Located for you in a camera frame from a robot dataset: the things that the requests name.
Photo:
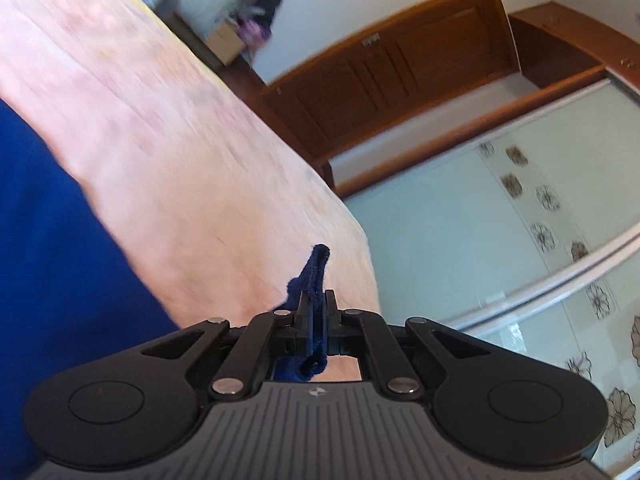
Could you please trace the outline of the blue knit sweater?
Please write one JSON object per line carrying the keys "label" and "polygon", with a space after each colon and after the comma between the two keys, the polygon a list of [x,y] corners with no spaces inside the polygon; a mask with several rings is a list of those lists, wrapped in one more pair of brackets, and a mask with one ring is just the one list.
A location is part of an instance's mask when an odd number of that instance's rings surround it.
{"label": "blue knit sweater", "polygon": [[79,185],[1,107],[1,475],[38,463],[23,411],[43,380],[176,330]]}

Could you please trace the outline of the pink bed blanket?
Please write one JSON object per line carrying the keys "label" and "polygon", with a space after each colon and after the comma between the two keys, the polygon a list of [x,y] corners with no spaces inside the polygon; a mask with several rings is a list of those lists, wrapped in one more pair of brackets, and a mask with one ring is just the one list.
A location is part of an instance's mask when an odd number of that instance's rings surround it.
{"label": "pink bed blanket", "polygon": [[380,307],[346,206],[138,0],[1,0],[3,104],[176,330],[280,306],[319,244],[340,306]]}

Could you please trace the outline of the glass sliding wardrobe door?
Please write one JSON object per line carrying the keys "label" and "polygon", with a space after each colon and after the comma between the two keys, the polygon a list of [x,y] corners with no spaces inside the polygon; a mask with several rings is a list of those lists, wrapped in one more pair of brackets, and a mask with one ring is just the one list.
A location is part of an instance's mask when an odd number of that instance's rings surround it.
{"label": "glass sliding wardrobe door", "polygon": [[590,84],[357,193],[384,318],[431,318],[590,380],[594,459],[639,474],[639,93]]}

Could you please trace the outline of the cardboard box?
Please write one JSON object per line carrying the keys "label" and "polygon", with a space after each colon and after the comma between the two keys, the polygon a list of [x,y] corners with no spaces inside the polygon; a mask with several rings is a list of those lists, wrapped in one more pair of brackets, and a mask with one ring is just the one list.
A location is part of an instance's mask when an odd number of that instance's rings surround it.
{"label": "cardboard box", "polygon": [[236,28],[229,22],[221,23],[211,32],[206,37],[205,44],[224,66],[231,64],[246,48],[236,33]]}

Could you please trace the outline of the brown wooden door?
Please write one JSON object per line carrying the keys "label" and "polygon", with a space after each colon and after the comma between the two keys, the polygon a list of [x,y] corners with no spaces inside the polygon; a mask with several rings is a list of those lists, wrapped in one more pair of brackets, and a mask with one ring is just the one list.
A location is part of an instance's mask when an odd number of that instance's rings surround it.
{"label": "brown wooden door", "polygon": [[534,84],[531,96],[436,134],[338,184],[337,194],[358,193],[590,84],[636,86],[639,44],[554,1],[508,13],[502,0],[427,0],[300,64],[262,98],[331,179],[333,157],[514,74]]}

